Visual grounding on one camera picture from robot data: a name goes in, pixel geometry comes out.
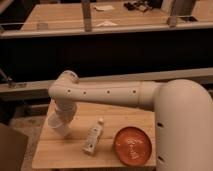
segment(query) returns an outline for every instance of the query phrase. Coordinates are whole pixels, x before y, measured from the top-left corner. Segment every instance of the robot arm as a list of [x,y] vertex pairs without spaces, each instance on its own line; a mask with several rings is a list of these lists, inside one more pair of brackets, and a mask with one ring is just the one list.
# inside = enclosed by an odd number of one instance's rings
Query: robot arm
[[154,110],[157,171],[213,169],[213,102],[193,81],[84,85],[75,73],[65,71],[49,88],[49,95],[59,115],[74,115],[76,101]]
[[70,100],[153,109],[153,98],[161,85],[153,81],[78,84],[77,75],[65,71],[49,88],[49,95],[56,104]]

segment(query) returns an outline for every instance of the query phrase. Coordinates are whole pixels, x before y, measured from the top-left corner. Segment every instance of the office desk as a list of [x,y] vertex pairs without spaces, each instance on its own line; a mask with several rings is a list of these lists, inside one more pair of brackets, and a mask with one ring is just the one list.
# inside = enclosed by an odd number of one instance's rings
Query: office desk
[[[160,9],[142,13],[128,11],[120,2],[91,3],[92,26],[109,20],[117,26],[138,26],[165,24],[169,15]],[[112,5],[115,9],[98,12],[95,5]],[[213,21],[213,2],[211,0],[197,1],[192,15],[200,22]],[[83,16],[80,3],[74,4],[38,4],[27,18],[22,30],[37,30],[37,23],[48,24],[44,29],[79,29],[83,28]]]
[[[123,127],[136,126],[144,130],[152,142],[152,155],[144,166],[155,166],[155,131],[152,112],[125,107],[77,103],[77,113],[70,123],[71,137],[61,138],[44,123],[32,167],[36,169],[53,168],[102,168],[124,167],[115,156],[113,139]],[[49,106],[47,116],[53,113],[54,102]],[[83,153],[82,147],[90,128],[102,117],[105,121],[104,132],[97,145],[95,156]]]

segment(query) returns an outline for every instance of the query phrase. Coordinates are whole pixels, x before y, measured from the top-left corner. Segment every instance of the white bottle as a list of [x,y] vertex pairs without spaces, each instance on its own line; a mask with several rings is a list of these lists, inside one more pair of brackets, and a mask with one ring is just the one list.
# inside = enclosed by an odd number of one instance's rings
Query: white bottle
[[84,153],[94,155],[96,145],[98,144],[100,136],[103,132],[103,124],[104,121],[102,118],[100,118],[98,122],[91,128],[87,136],[86,142],[84,144],[83,148]]

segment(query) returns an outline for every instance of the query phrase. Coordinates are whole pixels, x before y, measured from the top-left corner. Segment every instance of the wooden tabletop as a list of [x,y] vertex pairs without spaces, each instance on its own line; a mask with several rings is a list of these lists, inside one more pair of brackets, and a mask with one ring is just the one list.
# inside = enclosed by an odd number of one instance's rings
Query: wooden tabletop
[[[92,26],[108,20],[117,26],[138,26],[165,24],[169,15],[160,9],[142,13],[128,11],[123,7],[124,1],[91,3]],[[114,10],[98,12],[94,6],[111,5]],[[197,1],[192,15],[200,22],[213,21],[213,1]],[[38,4],[27,18],[22,30],[37,29],[79,29],[83,28],[81,3],[70,4]]]
[[[144,167],[155,166],[155,129],[152,112],[109,105],[77,103],[77,113],[70,123],[71,136],[61,138],[44,123],[32,167],[47,168],[102,168],[124,167],[113,150],[113,139],[123,127],[136,126],[144,130],[152,142],[152,155]],[[47,116],[53,113],[51,102]],[[85,139],[90,128],[102,117],[104,132],[97,145],[95,156],[83,153]]]

